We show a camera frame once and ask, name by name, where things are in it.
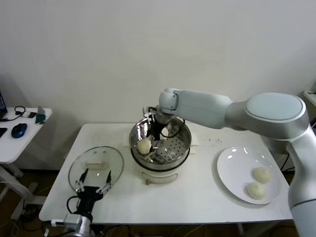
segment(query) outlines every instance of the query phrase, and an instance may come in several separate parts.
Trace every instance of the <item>small white table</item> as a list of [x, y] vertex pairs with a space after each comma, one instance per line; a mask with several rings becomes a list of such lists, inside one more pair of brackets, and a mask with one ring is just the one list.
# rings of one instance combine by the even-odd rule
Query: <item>small white table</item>
[[[66, 201], [75, 194], [68, 183], [69, 168], [80, 154], [98, 146], [118, 149], [124, 158], [124, 170], [113, 188], [95, 203], [92, 212], [95, 224], [218, 224], [292, 219], [287, 199], [289, 186], [281, 172], [280, 192], [267, 205], [238, 199], [214, 175], [218, 155], [231, 146], [251, 147], [275, 162], [258, 135], [187, 123], [190, 131], [197, 135], [199, 146], [183, 164], [181, 177], [169, 184], [146, 185], [135, 169], [129, 147], [122, 143], [133, 125], [85, 124], [81, 128], [39, 214], [42, 221], [63, 219], [68, 213]], [[71, 208], [75, 208], [75, 204], [71, 202]]]
[[[4, 118], [13, 119], [17, 115], [15, 115], [14, 108], [7, 108], [8, 113], [4, 116]], [[49, 119], [49, 117], [52, 114], [51, 109], [44, 109], [46, 120]], [[26, 108], [26, 111], [29, 112], [36, 112], [38, 111], [37, 108]], [[0, 127], [7, 128], [7, 131], [0, 137], [0, 164], [5, 166], [6, 168], [10, 169], [14, 176], [16, 177], [22, 177], [23, 173], [18, 169], [17, 166], [12, 164], [15, 162], [20, 154], [24, 151], [26, 146], [31, 142], [31, 140], [35, 137], [37, 132], [42, 128], [43, 124], [37, 125], [35, 124], [34, 118], [17, 118], [13, 121], [6, 121], [6, 122], [0, 122]], [[11, 136], [12, 128], [19, 124], [19, 123], [26, 123], [28, 125], [25, 134], [20, 138], [13, 138]], [[33, 203], [33, 204], [43, 204], [46, 197], [42, 196], [35, 196], [31, 195], [31, 193], [36, 189], [38, 183], [31, 183], [29, 186], [29, 191], [27, 191], [27, 188], [22, 187], [20, 182], [18, 182], [11, 174], [9, 174], [2, 166], [0, 166], [0, 180], [6, 183], [5, 189], [0, 194], [0, 201], [5, 196], [8, 188], [11, 188], [14, 190], [17, 194], [19, 194], [22, 199], [25, 199], [26, 203]], [[17, 220], [21, 214], [23, 206], [23, 200], [20, 201], [16, 209], [11, 215], [11, 218], [13, 220]]]

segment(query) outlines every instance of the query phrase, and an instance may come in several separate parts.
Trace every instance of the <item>computer mouse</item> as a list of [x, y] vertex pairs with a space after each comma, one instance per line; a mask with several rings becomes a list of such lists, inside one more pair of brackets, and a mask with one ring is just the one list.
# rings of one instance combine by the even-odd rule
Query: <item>computer mouse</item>
[[19, 123], [18, 125], [14, 126], [11, 131], [11, 136], [13, 138], [22, 137], [27, 129], [28, 125], [26, 123]]

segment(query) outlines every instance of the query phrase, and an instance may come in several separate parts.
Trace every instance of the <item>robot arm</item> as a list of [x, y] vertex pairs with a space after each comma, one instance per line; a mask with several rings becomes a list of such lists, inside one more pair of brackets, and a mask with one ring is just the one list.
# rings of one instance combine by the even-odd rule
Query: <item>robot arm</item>
[[316, 233], [316, 137], [305, 103], [298, 97], [263, 93], [233, 103], [227, 96], [167, 88], [160, 94], [157, 120], [172, 116], [220, 129], [249, 130], [261, 135], [270, 150], [290, 153], [295, 176], [289, 206], [302, 237]]

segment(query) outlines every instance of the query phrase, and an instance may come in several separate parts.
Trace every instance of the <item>stainless steel pot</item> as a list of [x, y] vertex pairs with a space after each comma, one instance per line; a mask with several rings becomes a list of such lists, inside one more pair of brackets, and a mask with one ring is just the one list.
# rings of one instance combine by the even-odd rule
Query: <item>stainless steel pot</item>
[[191, 145], [191, 133], [186, 125], [177, 118], [173, 118], [167, 125], [168, 137], [160, 136], [157, 149], [142, 155], [137, 150], [137, 143], [147, 138], [153, 122], [145, 118], [139, 121], [129, 135], [129, 144], [135, 161], [142, 167], [152, 171], [168, 171], [179, 167], [188, 157]]

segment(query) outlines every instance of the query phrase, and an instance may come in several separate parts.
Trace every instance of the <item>glass lid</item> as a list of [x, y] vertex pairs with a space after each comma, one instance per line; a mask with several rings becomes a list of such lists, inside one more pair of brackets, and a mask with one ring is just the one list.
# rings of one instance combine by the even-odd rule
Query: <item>glass lid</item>
[[84, 186], [102, 187], [111, 171], [112, 186], [119, 179], [124, 167], [121, 153], [113, 147], [95, 147], [82, 153], [71, 165], [68, 182], [76, 191], [76, 181], [87, 171]]

